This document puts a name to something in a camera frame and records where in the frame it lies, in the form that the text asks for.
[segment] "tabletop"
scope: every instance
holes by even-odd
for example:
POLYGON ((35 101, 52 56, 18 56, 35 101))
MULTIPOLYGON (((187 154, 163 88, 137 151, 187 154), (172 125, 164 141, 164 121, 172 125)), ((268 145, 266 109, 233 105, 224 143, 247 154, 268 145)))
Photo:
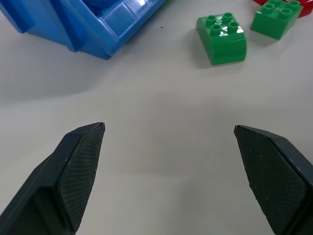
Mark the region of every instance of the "tabletop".
POLYGON ((236 124, 313 160, 313 14, 276 41, 251 32, 252 0, 170 0, 110 60, 0 15, 0 212, 67 132, 106 132, 78 235, 272 235, 249 188, 236 124), (198 17, 232 12, 246 60, 211 66, 198 17))

